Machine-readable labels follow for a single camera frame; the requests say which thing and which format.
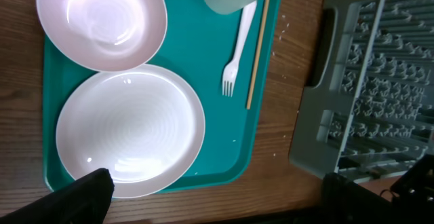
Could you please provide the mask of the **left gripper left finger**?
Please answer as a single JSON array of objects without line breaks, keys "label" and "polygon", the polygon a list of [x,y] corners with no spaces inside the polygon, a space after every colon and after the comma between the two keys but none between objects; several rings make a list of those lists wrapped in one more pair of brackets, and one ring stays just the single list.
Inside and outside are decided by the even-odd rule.
[{"label": "left gripper left finger", "polygon": [[111,205],[114,188],[109,170],[99,168],[1,217],[1,224],[102,223]]}]

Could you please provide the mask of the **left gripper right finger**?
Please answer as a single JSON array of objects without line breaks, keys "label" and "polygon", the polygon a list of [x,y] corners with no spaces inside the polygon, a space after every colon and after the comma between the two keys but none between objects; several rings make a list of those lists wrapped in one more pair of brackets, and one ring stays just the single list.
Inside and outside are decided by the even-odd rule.
[{"label": "left gripper right finger", "polygon": [[381,210],[392,202],[340,176],[327,174],[321,187],[321,207],[327,223],[406,223],[433,224],[429,218],[393,218]]}]

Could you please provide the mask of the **large pink plate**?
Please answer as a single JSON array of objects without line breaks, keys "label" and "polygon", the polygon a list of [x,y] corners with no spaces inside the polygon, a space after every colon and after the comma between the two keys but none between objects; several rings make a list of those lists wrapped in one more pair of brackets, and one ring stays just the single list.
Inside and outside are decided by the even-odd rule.
[{"label": "large pink plate", "polygon": [[59,114],[56,148],[72,178],[105,168],[115,198],[139,198],[184,175],[204,136],[194,89],[174,72],[146,64],[97,73],[78,86]]}]

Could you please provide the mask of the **white plastic fork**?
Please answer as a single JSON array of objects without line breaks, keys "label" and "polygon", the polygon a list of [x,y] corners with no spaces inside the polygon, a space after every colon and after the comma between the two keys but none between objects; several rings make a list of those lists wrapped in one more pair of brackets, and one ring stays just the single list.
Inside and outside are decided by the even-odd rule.
[{"label": "white plastic fork", "polygon": [[239,30],[237,34],[237,41],[235,45],[235,51],[231,61],[224,67],[222,74],[222,95],[232,97],[239,70],[239,62],[245,42],[250,31],[250,27],[253,21],[253,17],[257,8],[257,1],[254,1],[245,6],[241,13],[241,19],[239,23]]}]

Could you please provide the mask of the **pink bowl with nuts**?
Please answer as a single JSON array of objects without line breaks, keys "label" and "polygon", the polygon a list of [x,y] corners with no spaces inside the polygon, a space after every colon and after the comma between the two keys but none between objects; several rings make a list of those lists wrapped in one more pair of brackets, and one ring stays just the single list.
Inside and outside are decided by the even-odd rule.
[{"label": "pink bowl with nuts", "polygon": [[126,71],[148,62],[167,33],[165,0],[36,0],[51,43],[93,71]]}]

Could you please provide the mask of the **wooden chopstick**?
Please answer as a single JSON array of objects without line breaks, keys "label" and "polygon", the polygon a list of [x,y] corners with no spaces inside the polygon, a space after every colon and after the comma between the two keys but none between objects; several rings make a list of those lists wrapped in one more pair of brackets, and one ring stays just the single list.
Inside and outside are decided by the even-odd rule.
[{"label": "wooden chopstick", "polygon": [[265,26],[267,23],[267,14],[268,14],[268,10],[269,10],[269,2],[270,2],[270,0],[264,0],[263,10],[262,10],[262,18],[261,18],[260,29],[259,29],[259,34],[258,34],[258,41],[257,41],[257,45],[256,45],[256,53],[255,53],[255,57],[254,57],[252,75],[251,75],[251,80],[250,80],[250,87],[249,87],[249,92],[248,92],[248,99],[247,99],[247,103],[246,103],[246,109],[247,110],[250,110],[251,105],[252,105],[252,99],[253,99],[253,95],[254,95],[254,86],[256,83],[256,76],[257,76],[257,70],[258,70],[258,63],[260,60],[260,53],[261,53],[262,42],[263,42],[263,37],[264,37],[264,30],[265,30]]}]

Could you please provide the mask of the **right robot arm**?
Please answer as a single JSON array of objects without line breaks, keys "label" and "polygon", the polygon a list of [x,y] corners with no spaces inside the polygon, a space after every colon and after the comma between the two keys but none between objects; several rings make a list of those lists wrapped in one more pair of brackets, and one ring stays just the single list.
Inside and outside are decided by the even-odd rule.
[{"label": "right robot arm", "polygon": [[392,202],[381,213],[393,218],[429,218],[433,215],[433,155],[418,160],[388,192]]}]

